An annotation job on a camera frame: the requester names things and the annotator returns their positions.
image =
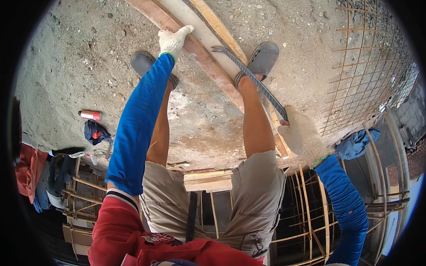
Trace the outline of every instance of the red spray can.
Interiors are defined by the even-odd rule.
[[[98,111],[81,110],[78,111],[78,115],[82,118],[93,119],[96,121],[100,121],[102,119],[102,112]]]

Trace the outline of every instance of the wire mesh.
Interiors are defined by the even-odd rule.
[[[333,100],[328,102],[322,135],[327,135],[399,106],[417,79],[418,68],[406,38],[379,0],[343,0],[345,12],[342,65]]]

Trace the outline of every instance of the khaki shorts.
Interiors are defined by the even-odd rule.
[[[235,168],[231,175],[234,205],[230,222],[216,241],[262,257],[278,225],[285,180],[277,168],[275,151],[253,154]],[[147,161],[142,185],[144,193],[139,198],[151,232],[185,242],[189,199],[183,175]],[[210,238],[198,223],[195,238]]]

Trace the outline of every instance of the gloved hand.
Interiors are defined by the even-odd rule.
[[[182,47],[184,46],[185,37],[193,30],[193,26],[187,25],[180,28],[180,30],[175,33],[165,30],[159,31],[158,36],[160,37],[160,55],[170,54],[176,63],[176,58],[179,56]]]
[[[309,167],[314,166],[316,160],[330,154],[322,142],[315,124],[309,117],[298,112],[292,106],[285,106],[284,109],[290,125],[279,126],[278,133],[292,152],[300,156]]]

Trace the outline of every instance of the gray slipper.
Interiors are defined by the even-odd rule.
[[[253,74],[262,74],[263,81],[271,71],[279,55],[278,46],[270,41],[261,43],[259,47],[251,55],[250,62],[248,62],[247,68]],[[238,87],[238,82],[245,76],[243,71],[239,72],[235,77],[234,83]]]
[[[145,51],[136,51],[132,54],[132,58],[130,59],[130,65],[136,71],[136,73],[143,77],[145,73],[147,73],[151,66],[154,64],[155,58],[148,54]],[[170,74],[169,80],[173,84],[173,89],[176,89],[179,79],[177,76]]]

